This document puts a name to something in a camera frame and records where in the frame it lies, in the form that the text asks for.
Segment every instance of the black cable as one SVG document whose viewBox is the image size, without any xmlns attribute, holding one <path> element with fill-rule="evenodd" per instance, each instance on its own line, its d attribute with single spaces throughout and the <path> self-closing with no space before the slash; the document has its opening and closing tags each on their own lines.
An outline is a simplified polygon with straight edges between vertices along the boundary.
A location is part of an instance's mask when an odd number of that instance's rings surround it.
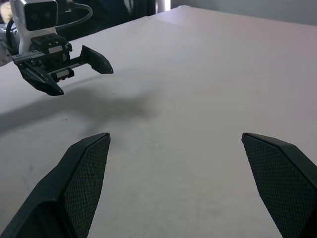
<svg viewBox="0 0 317 238">
<path fill-rule="evenodd" d="M 61 29 L 65 29 L 65 28 L 70 27 L 70 26 L 76 26 L 78 24 L 81 24 L 84 21 L 87 21 L 93 15 L 93 10 L 88 5 L 79 4 L 79 3 L 74 3 L 73 5 L 74 5 L 73 8 L 80 8 L 80 9 L 87 10 L 88 14 L 86 16 L 84 16 L 83 18 L 77 20 L 77 21 L 73 21 L 73 22 L 70 22 L 70 23 L 66 23 L 64 25 L 57 26 L 56 30 L 61 30 Z"/>
<path fill-rule="evenodd" d="M 5 29 L 6 44 L 11 48 L 12 48 L 11 28 L 13 24 L 14 24 L 14 21 L 13 21 L 13 18 L 11 18 Z"/>
<path fill-rule="evenodd" d="M 129 5 L 130 5 L 130 14 L 132 13 L 133 9 L 132 9 L 132 0 L 129 0 Z"/>
</svg>

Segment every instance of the depth camera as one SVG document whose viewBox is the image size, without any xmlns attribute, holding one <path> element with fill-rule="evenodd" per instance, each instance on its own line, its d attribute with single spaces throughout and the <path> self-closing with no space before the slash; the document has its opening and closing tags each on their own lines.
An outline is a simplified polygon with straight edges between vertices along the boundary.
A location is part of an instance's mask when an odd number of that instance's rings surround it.
<svg viewBox="0 0 317 238">
<path fill-rule="evenodd" d="M 28 31 L 36 31 L 57 25 L 55 0 L 13 0 L 16 16 Z"/>
</svg>

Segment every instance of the white wall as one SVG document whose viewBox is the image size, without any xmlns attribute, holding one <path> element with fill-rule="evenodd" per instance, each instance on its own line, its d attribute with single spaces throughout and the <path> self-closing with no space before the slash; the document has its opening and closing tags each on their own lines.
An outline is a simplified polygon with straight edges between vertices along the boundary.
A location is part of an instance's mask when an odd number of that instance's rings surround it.
<svg viewBox="0 0 317 238">
<path fill-rule="evenodd" d="M 241 15 L 317 25 L 317 0 L 171 0 L 172 7 L 189 5 Z"/>
</svg>

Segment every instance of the white table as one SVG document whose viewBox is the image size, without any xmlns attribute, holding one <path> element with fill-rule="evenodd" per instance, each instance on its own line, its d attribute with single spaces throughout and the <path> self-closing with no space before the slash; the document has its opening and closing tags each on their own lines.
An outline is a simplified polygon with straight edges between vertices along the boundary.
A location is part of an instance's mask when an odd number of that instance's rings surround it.
<svg viewBox="0 0 317 238">
<path fill-rule="evenodd" d="M 241 143 L 254 132 L 317 162 L 317 27 L 190 7 L 72 42 L 111 62 L 36 91 L 0 68 L 0 231 L 78 140 L 111 133 L 90 238 L 281 237 Z"/>
</svg>

